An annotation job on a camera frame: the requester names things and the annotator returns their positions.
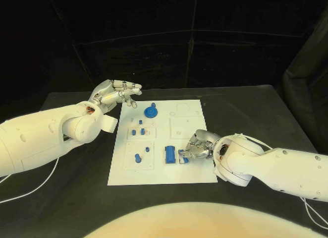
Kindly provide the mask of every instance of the gray table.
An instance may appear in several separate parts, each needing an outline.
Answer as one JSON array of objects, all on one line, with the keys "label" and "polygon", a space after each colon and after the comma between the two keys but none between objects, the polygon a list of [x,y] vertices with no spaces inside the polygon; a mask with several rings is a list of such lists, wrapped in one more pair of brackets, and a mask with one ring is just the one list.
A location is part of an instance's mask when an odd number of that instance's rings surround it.
[{"label": "gray table", "polygon": [[[88,92],[50,93],[42,110],[75,104]],[[206,128],[218,135],[242,133],[271,147],[314,152],[314,148],[271,86],[143,90],[136,100],[199,99]],[[119,117],[120,106],[109,115]],[[45,185],[24,198],[0,204],[0,238],[81,237],[119,216],[173,202],[215,202],[251,208],[328,235],[313,225],[300,199],[272,191],[251,179],[239,187],[218,183],[107,186],[114,133],[73,149],[57,164]],[[45,179],[54,162],[12,175],[0,185],[0,200],[31,191]],[[311,201],[328,219],[328,203]]]}]

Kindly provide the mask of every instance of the robotic hand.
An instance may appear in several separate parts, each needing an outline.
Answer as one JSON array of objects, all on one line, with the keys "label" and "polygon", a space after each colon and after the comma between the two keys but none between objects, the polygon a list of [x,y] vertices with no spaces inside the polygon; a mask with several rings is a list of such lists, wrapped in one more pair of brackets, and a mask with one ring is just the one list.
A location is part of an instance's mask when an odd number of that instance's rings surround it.
[{"label": "robotic hand", "polygon": [[271,149],[248,136],[219,137],[205,130],[196,130],[180,153],[188,159],[213,159],[215,175],[238,186],[254,176],[272,190],[328,202],[326,155]]},{"label": "robotic hand", "polygon": [[130,95],[140,85],[106,80],[87,101],[50,109],[0,124],[0,177],[29,170],[88,143],[98,131],[113,132],[117,120],[106,115],[116,102],[136,108]]}]

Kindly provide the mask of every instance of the white paper sheet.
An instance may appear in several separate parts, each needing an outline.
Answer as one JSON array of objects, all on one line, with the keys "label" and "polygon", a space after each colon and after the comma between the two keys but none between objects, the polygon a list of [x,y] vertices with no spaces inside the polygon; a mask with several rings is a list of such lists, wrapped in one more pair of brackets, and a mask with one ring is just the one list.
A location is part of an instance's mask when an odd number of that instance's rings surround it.
[{"label": "white paper sheet", "polygon": [[[155,103],[157,115],[149,119],[143,110],[150,103]],[[142,101],[136,102],[136,109],[123,103],[107,185],[216,182],[212,160],[189,160],[179,164],[178,150],[185,148],[196,129],[206,129],[199,100]],[[175,147],[173,164],[165,163],[167,145]],[[134,154],[139,154],[140,163],[134,162]]]}]

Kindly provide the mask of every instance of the white cable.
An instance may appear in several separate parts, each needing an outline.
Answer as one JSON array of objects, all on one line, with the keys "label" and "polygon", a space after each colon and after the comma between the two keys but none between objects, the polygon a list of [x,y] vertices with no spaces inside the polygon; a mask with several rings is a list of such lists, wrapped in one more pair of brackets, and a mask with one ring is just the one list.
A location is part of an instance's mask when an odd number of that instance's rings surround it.
[{"label": "white cable", "polygon": [[1,182],[9,177],[11,175],[6,175],[1,180],[0,180],[0,184]]},{"label": "white cable", "polygon": [[50,178],[50,176],[51,176],[51,174],[52,174],[52,172],[54,172],[54,168],[55,168],[55,165],[57,165],[57,161],[58,161],[58,158],[55,159],[55,163],[54,163],[54,167],[52,167],[51,173],[48,174],[47,179],[44,180],[44,182],[41,183],[41,185],[39,185],[31,192],[22,194],[21,196],[14,197],[14,198],[9,198],[9,199],[6,199],[6,200],[4,200],[4,201],[0,201],[0,204],[4,203],[4,202],[12,201],[12,200],[15,200],[16,198],[25,197],[28,194],[31,194],[31,193],[45,184],[45,182],[47,182],[47,180],[48,180],[48,178]]},{"label": "white cable", "polygon": [[307,215],[308,215],[310,220],[313,221],[313,223],[314,223],[318,227],[321,227],[323,229],[328,230],[328,227],[323,227],[321,225],[318,225],[318,224],[316,223],[316,221],[313,220],[311,215],[310,215],[310,212],[308,212],[308,208],[311,209],[311,211],[314,212],[314,214],[317,215],[317,217],[321,219],[321,221],[326,223],[326,225],[328,225],[328,221],[323,219],[323,217],[317,214],[317,212],[314,211],[314,209],[311,208],[311,206],[307,204],[306,199],[300,197],[300,200],[304,202],[304,209],[306,209],[306,212],[307,212]]},{"label": "white cable", "polygon": [[255,138],[247,136],[247,135],[242,135],[242,134],[235,134],[235,135],[239,135],[239,136],[244,136],[245,138],[248,138],[251,141],[257,142],[258,144],[264,145],[270,150],[272,149],[267,144],[264,144],[260,140],[257,140]]}]

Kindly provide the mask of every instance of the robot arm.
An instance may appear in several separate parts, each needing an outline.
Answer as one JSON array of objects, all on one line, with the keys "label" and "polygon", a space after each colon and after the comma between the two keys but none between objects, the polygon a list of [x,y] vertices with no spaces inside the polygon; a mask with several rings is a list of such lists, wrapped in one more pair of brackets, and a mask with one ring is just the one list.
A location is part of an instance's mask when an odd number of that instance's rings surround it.
[{"label": "robot arm", "polygon": [[257,177],[272,189],[328,202],[328,156],[287,149],[262,151],[242,135],[219,137],[203,130],[192,135],[183,157],[212,158],[213,173],[238,186]]},{"label": "robot arm", "polygon": [[88,143],[98,131],[113,132],[117,120],[106,115],[116,102],[136,108],[130,94],[140,85],[106,80],[87,101],[50,109],[0,124],[0,177],[37,168]]}]

